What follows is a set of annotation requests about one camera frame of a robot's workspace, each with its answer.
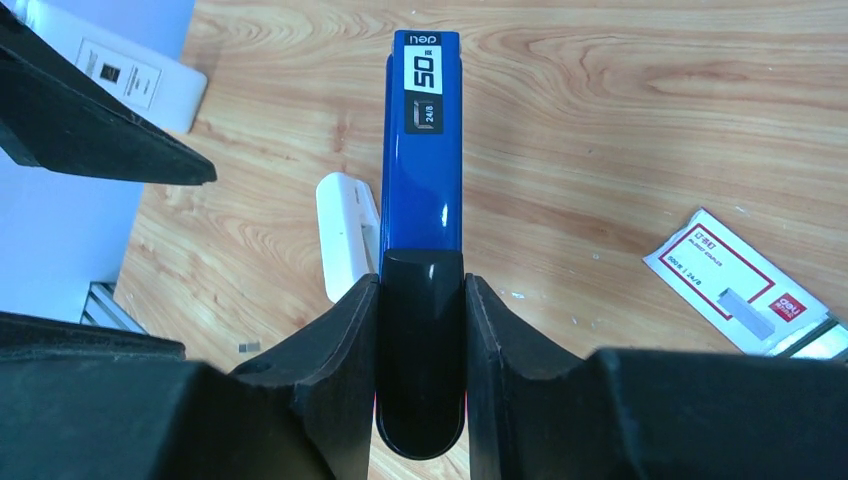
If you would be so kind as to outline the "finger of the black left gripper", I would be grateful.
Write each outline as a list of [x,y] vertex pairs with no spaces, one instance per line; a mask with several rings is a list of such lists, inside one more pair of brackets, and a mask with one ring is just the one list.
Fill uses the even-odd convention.
[[202,185],[214,164],[98,86],[1,9],[1,147],[17,164],[142,183]]

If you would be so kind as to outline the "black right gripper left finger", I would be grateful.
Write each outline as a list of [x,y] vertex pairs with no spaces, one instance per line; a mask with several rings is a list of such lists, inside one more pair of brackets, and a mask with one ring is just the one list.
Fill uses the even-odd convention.
[[5,479],[362,479],[375,275],[225,373],[176,341],[5,313]]

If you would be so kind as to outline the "blue stapler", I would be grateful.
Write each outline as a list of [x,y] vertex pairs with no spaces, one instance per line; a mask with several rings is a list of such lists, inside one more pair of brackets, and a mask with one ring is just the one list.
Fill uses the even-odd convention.
[[376,421],[429,460],[465,422],[463,68],[454,31],[399,30],[387,60]]

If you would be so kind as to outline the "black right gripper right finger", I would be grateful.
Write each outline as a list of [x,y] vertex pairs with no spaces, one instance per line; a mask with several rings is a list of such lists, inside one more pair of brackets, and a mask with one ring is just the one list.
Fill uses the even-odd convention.
[[474,479],[843,479],[835,361],[600,349],[579,358],[465,280]]

